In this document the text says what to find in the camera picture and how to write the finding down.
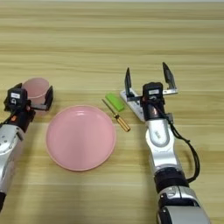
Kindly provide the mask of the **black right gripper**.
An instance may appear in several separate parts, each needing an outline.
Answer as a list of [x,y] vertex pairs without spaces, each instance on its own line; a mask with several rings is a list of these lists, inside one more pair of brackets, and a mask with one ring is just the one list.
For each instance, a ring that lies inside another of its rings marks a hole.
[[[163,90],[163,95],[175,95],[178,93],[174,76],[170,68],[163,62],[163,71],[164,71],[164,79],[165,82],[168,84],[169,89]],[[131,88],[131,78],[130,78],[130,69],[127,68],[125,79],[125,103],[129,106],[129,108],[134,112],[134,114],[140,119],[140,121],[145,121],[144,119],[144,111],[143,108],[140,106],[140,101],[128,101],[127,98],[138,97],[139,95]],[[157,116],[158,112],[155,108],[151,108],[151,112],[153,116]]]

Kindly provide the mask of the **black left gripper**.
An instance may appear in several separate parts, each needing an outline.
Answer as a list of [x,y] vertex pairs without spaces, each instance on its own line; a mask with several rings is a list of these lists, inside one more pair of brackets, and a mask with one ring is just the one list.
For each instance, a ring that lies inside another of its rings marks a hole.
[[23,108],[17,108],[22,103],[22,84],[19,83],[7,91],[7,96],[3,102],[4,110],[11,111],[8,124],[18,126],[23,132],[26,132],[29,124],[33,121],[36,111],[48,111],[53,103],[53,87],[49,87],[45,94],[44,104],[25,105]]

